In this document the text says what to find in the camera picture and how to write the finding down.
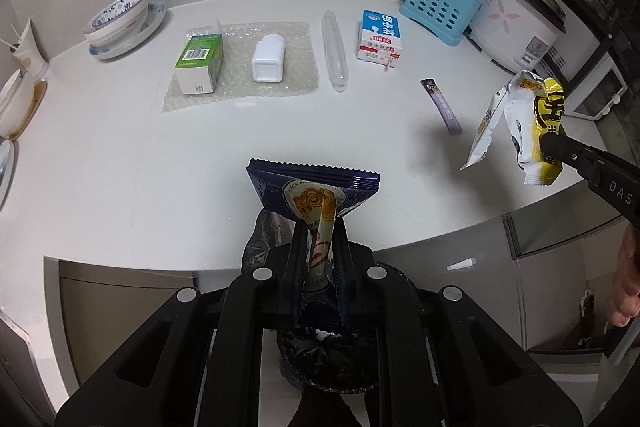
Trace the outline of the person's right hand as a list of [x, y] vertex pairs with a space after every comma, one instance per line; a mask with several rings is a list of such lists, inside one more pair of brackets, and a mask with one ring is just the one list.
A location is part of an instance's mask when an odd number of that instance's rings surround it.
[[629, 223], [618, 250], [616, 270], [612, 278], [612, 293], [608, 299], [608, 323], [612, 326], [626, 326], [639, 314], [639, 268], [636, 265], [638, 242], [639, 232]]

